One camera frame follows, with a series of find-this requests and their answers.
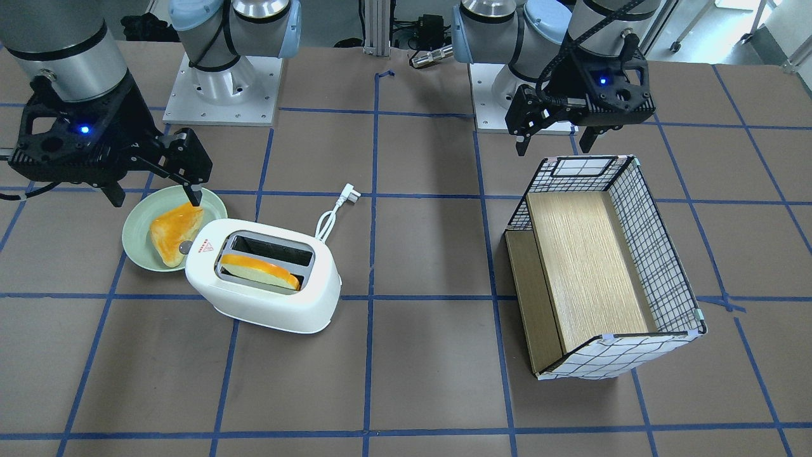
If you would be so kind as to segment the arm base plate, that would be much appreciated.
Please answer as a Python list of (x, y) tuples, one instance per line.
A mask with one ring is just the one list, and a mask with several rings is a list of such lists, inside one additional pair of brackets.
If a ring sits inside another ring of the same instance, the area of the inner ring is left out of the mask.
[(523, 80), (507, 64), (469, 64), (471, 95), (479, 133), (507, 133), (505, 116)]
[(270, 127), (285, 60), (243, 56), (231, 69), (203, 72), (183, 56), (163, 121), (168, 124)]

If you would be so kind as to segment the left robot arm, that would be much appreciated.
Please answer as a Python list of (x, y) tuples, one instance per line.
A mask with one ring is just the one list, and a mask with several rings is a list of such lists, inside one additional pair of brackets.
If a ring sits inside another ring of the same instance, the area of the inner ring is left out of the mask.
[(519, 80), (504, 117), (524, 156), (558, 122), (585, 131), (589, 152), (610, 130), (656, 111), (640, 34), (659, 1), (461, 1), (452, 46), (461, 63), (504, 64)]

